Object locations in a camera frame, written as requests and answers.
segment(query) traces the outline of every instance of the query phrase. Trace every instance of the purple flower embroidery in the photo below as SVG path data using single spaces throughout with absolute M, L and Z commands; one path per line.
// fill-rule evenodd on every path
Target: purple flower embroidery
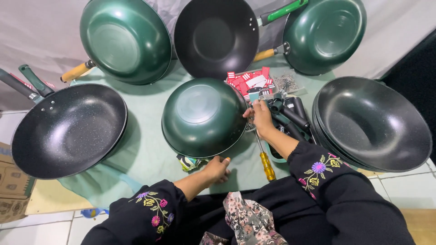
M 161 207 L 165 207 L 166 205 L 168 204 L 168 202 L 165 200 L 165 199 L 162 199 L 161 201 L 160 201 L 160 206 Z
M 298 179 L 299 182 L 301 182 L 303 185 L 306 185 L 306 181 L 303 180 L 302 178 Z
M 326 165 L 324 163 L 316 162 L 312 165 L 312 170 L 315 173 L 320 174 L 326 170 Z
M 144 193 L 141 193 L 141 194 L 139 194 L 139 195 L 137 196 L 137 198 L 145 197 L 148 193 L 149 193 L 149 191 L 144 192 Z
M 171 222 L 173 222 L 173 220 L 174 220 L 174 214 L 173 213 L 170 213 L 169 215 L 168 215 L 168 223 L 170 223 L 171 224 Z
M 160 218 L 159 218 L 159 216 L 154 216 L 152 219 L 151 219 L 151 225 L 152 226 L 154 226 L 154 227 L 156 227 L 156 226 L 158 226 L 159 225 L 159 223 L 160 223 Z

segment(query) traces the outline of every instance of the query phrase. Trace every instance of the wooden handle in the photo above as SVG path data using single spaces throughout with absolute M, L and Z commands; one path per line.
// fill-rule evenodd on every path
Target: wooden handle
M 61 81 L 62 82 L 71 82 L 73 79 L 78 78 L 80 75 L 82 75 L 83 73 L 89 71 L 90 68 L 86 67 L 85 64 L 80 64 L 76 67 L 74 67 L 72 70 L 64 73 L 61 76 Z
M 254 57 L 253 61 L 260 61 L 269 57 L 274 56 L 274 49 L 268 49 L 262 52 L 259 52 L 256 54 L 256 57 Z

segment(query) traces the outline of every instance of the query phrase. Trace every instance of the green pan exterior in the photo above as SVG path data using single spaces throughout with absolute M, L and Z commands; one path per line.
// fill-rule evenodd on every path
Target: green pan exterior
M 196 78 L 178 87 L 162 114 L 162 133 L 173 150 L 192 158 L 219 155 L 245 132 L 247 103 L 233 86 Z
M 290 45 L 285 59 L 306 75 L 327 73 L 356 51 L 366 28 L 360 0 L 314 0 L 298 17 L 288 17 L 283 42 Z
M 80 19 L 80 38 L 98 68 L 128 84 L 158 80 L 171 61 L 167 27 L 143 0 L 91 0 Z

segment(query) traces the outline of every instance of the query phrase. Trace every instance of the wok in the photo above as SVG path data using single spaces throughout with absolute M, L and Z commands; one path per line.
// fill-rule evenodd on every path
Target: wok
M 193 77 L 224 80 L 252 63 L 259 43 L 259 25 L 267 25 L 305 5 L 307 0 L 262 14 L 256 19 L 244 0 L 192 0 L 180 12 L 174 47 L 180 63 Z
M 342 77 L 328 82 L 316 101 L 320 128 L 361 164 L 408 171 L 429 157 L 427 123 L 401 94 L 374 80 Z
M 254 61 L 284 54 L 288 64 L 300 73 L 321 75 L 351 57 L 365 28 L 366 11 L 360 0 L 310 1 L 296 18 L 288 16 L 283 44 L 259 52 Z
M 127 106 L 107 86 L 75 85 L 43 98 L 2 69 L 0 80 L 37 102 L 18 124 L 11 143 L 15 164 L 32 177 L 59 179 L 85 171 L 124 133 Z M 39 79 L 31 83 L 45 87 Z
M 192 158 L 221 154 L 245 131 L 247 104 L 233 86 L 197 78 L 171 94 L 162 114 L 162 132 L 173 150 Z
M 91 0 L 80 19 L 80 38 L 90 60 L 63 74 L 63 82 L 97 66 L 119 81 L 142 85 L 158 80 L 170 65 L 170 34 L 143 0 Z

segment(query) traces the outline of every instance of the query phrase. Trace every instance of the yellow flower embroidery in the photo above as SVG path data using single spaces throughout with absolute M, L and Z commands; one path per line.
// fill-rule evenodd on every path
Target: yellow flower embroidery
M 331 166 L 332 166 L 332 167 L 341 167 L 341 166 L 339 165 L 339 162 L 338 162 L 338 161 L 335 161 L 334 159 L 330 160 L 330 163 L 331 163 Z
M 318 186 L 318 184 L 320 183 L 320 180 L 318 178 L 311 178 L 309 180 L 309 182 L 314 186 Z
M 163 225 L 160 225 L 158 228 L 157 228 L 157 233 L 162 233 L 164 231 L 164 226 Z
M 154 200 L 153 199 L 145 199 L 144 200 L 144 206 L 153 206 Z

